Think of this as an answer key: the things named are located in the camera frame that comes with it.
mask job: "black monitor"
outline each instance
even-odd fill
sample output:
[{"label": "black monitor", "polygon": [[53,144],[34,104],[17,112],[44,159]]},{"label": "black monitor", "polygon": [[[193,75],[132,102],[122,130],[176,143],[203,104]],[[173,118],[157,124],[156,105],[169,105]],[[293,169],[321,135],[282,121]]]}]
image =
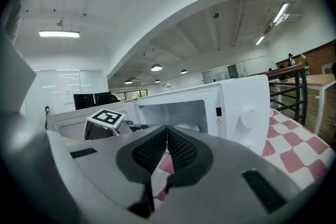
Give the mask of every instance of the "black monitor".
[{"label": "black monitor", "polygon": [[95,105],[93,101],[93,94],[74,94],[73,100],[75,102],[76,110],[87,109]]},{"label": "black monitor", "polygon": [[98,97],[102,95],[111,94],[111,92],[99,92],[94,94],[94,103],[97,105]]}]

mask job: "gray door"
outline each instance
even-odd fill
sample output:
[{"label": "gray door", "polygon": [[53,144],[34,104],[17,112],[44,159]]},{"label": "gray door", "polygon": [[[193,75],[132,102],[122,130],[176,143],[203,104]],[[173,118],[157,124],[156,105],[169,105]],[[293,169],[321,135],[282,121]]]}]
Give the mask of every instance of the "gray door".
[{"label": "gray door", "polygon": [[236,65],[228,66],[227,70],[229,71],[230,78],[239,78]]}]

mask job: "brick wall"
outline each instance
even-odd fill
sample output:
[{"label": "brick wall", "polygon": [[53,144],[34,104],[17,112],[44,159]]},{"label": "brick wall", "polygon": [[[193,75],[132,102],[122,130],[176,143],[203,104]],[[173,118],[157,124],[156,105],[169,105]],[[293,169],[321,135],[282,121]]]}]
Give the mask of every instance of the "brick wall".
[{"label": "brick wall", "polygon": [[[333,40],[332,42],[324,44],[313,50],[304,52],[303,55],[306,57],[306,59],[304,59],[304,62],[308,63],[309,73],[311,75],[322,74],[322,66],[328,63],[336,62],[335,54],[336,54],[336,40]],[[293,59],[295,60],[296,63],[299,63],[300,55],[294,56]],[[278,62],[277,66],[278,68],[281,65],[287,67],[287,64],[288,59]]]}]

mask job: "wooden floor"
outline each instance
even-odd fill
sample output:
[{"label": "wooden floor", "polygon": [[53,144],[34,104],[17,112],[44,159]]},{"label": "wooden floor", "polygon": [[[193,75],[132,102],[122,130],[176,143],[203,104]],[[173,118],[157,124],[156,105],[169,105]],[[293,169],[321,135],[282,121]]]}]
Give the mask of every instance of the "wooden floor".
[{"label": "wooden floor", "polygon": [[[329,87],[325,92],[325,103],[319,137],[329,145],[334,146],[336,144],[336,138],[334,138],[336,132],[336,128],[334,127],[336,115],[336,84]],[[316,98],[316,96],[318,95],[319,91],[308,89],[308,106],[305,127],[311,132],[314,132],[317,119],[319,100]],[[294,102],[294,99],[282,97],[282,103],[292,104]],[[294,114],[294,112],[291,110],[283,110],[282,113],[288,115],[291,118]]]}]

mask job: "checkered tablecloth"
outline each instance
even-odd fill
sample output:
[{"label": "checkered tablecloth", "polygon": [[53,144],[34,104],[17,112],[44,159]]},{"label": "checkered tablecloth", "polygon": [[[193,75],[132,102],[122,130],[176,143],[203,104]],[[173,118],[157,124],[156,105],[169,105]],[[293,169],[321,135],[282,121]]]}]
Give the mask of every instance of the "checkered tablecloth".
[{"label": "checkered tablecloth", "polygon": [[[262,157],[284,171],[302,190],[325,177],[335,152],[301,124],[273,110]],[[152,175],[155,207],[164,200],[166,179],[172,173],[172,158],[165,153]]]}]

